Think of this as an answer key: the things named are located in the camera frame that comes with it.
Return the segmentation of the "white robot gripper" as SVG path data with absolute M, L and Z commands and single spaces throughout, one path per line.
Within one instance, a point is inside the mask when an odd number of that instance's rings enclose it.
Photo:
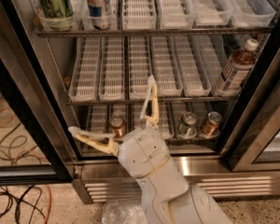
M 151 106 L 149 115 L 146 114 L 148 105 Z M 150 175 L 170 159 L 165 140 L 156 131 L 159 129 L 159 118 L 158 85 L 154 76 L 150 75 L 146 99 L 140 113 L 140 119 L 145 119 L 149 128 L 136 128 L 124 137 L 120 146 L 112 133 L 91 133 L 77 126 L 69 127 L 68 131 L 76 140 L 106 154 L 118 156 L 119 163 L 130 176 L 139 179 Z

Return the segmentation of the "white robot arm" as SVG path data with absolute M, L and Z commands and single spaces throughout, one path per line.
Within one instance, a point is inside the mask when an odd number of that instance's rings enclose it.
M 232 224 L 218 203 L 201 187 L 188 183 L 170 155 L 158 131 L 158 88 L 154 77 L 147 81 L 146 104 L 152 114 L 142 111 L 146 128 L 136 128 L 120 144 L 107 133 L 107 144 L 100 135 L 71 126 L 68 131 L 78 141 L 112 154 L 141 188 L 141 204 L 149 224 Z

